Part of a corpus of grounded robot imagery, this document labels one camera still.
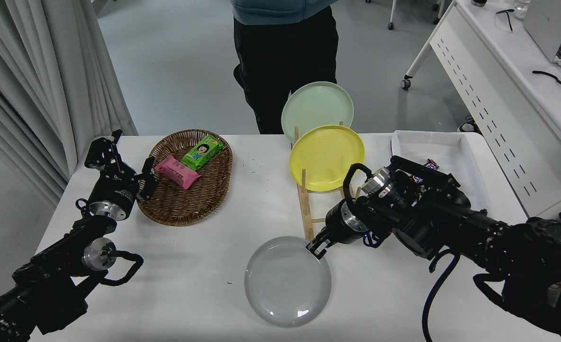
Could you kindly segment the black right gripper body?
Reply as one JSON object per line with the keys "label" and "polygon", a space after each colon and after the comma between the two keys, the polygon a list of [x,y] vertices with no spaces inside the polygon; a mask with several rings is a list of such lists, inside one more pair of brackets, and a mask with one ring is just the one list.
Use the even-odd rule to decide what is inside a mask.
{"label": "black right gripper body", "polygon": [[340,201],[326,215],[325,232],[328,245],[350,244],[357,240],[357,217],[348,208],[346,200]]}

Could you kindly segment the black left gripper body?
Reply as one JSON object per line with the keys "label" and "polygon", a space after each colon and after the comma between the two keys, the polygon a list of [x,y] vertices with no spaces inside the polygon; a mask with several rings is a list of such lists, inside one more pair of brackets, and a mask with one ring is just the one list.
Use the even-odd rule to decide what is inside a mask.
{"label": "black left gripper body", "polygon": [[92,204],[111,203],[122,210],[132,210],[138,190],[138,181],[134,179],[122,180],[101,175],[92,190]]}

